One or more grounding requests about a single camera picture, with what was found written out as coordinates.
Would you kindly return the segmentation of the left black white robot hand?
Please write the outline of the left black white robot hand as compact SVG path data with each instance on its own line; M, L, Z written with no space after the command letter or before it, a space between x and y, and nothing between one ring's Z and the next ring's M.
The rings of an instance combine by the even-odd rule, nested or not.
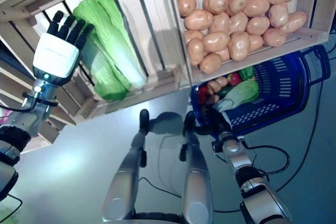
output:
M62 11L57 11L45 33L40 36L33 59L37 79L63 86L71 79L81 60L80 51L94 25L69 15L63 24Z

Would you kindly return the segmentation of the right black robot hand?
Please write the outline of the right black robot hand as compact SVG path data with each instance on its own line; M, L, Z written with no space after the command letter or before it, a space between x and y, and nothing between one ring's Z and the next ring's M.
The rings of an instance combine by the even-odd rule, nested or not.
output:
M194 130L198 135L212 135L215 138L219 138L222 133L232 133L231 125L221 113L210 114L205 124L196 126Z

